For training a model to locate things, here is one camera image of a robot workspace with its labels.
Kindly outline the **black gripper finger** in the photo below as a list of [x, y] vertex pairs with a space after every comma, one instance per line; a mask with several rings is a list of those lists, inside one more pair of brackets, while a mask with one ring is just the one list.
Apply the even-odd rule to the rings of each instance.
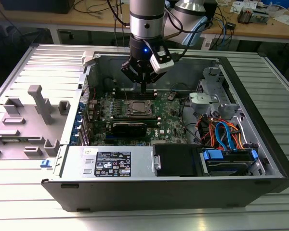
[[121, 71], [131, 82], [140, 84], [140, 94], [144, 94], [142, 62], [137, 59], [129, 59], [121, 65]]
[[144, 93], [146, 93], [146, 86], [148, 84], [151, 83], [155, 83], [156, 81], [158, 81], [162, 76], [164, 75], [164, 73], [161, 74], [157, 74], [154, 70], [147, 70], [144, 73]]

